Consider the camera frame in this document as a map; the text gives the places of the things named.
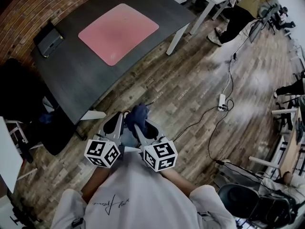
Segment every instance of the wooden floor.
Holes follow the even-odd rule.
[[[206,39],[216,25],[226,26],[221,19],[209,18],[193,36],[188,33],[191,25],[170,57],[165,52],[172,37],[161,43],[103,97],[96,109],[111,114],[154,101],[149,119],[174,139],[187,125],[199,120],[204,111],[217,106],[228,81],[228,60],[246,38],[239,35],[218,48]],[[265,29],[255,43],[246,42],[240,49],[238,61],[231,68],[234,90],[230,99],[234,108],[214,133],[210,146],[213,158],[228,158],[252,168],[250,155],[265,158],[272,151],[278,138],[270,114],[276,108],[273,91],[292,83],[295,72],[289,61],[289,46],[282,32],[274,36]],[[228,95],[231,88],[232,84],[224,93]],[[175,142],[179,151],[175,169],[198,185],[213,182],[216,169],[208,156],[208,140],[225,114],[211,110],[200,124]],[[100,123],[101,120],[84,122],[81,129],[91,137]],[[34,206],[44,221],[37,228],[50,227],[63,190],[80,190],[89,179],[94,167],[83,156],[85,145],[74,136],[56,157],[42,147],[36,151],[34,163],[25,165],[22,173],[33,167],[38,172],[18,181],[13,197],[16,201],[23,197],[26,204]]]

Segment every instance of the pink desk pad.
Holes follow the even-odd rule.
[[[78,37],[108,65],[114,66],[159,26],[121,3],[82,30]]]

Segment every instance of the white power strip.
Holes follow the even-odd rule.
[[[223,106],[225,104],[225,95],[224,94],[220,94],[219,95],[219,102],[218,102],[218,110],[219,111],[224,111],[223,109],[221,109],[219,106]]]

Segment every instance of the extension cord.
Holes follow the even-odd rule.
[[[220,108],[221,106],[225,106],[225,95],[224,94],[219,95],[219,103],[218,103],[218,110],[224,111],[224,109]]]

